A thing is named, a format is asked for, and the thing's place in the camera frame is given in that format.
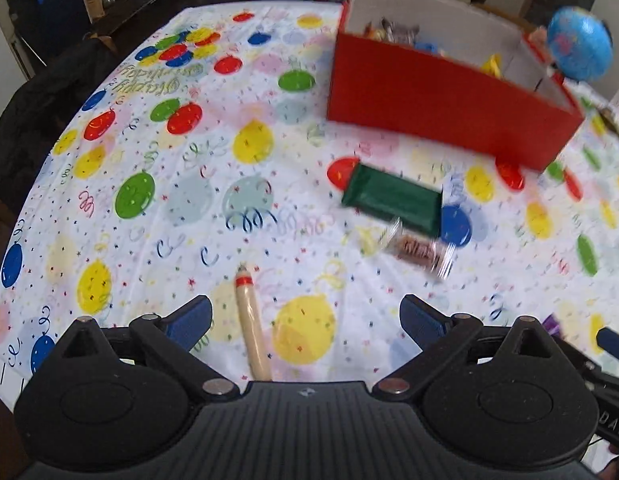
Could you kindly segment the person's right hand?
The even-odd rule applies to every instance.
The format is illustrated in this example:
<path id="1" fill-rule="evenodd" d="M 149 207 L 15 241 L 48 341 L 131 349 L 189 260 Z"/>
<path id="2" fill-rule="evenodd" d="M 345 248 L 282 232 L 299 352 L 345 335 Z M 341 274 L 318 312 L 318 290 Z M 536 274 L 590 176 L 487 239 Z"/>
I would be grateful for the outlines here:
<path id="1" fill-rule="evenodd" d="M 619 456 L 605 466 L 605 469 L 598 474 L 600 480 L 619 480 Z"/>

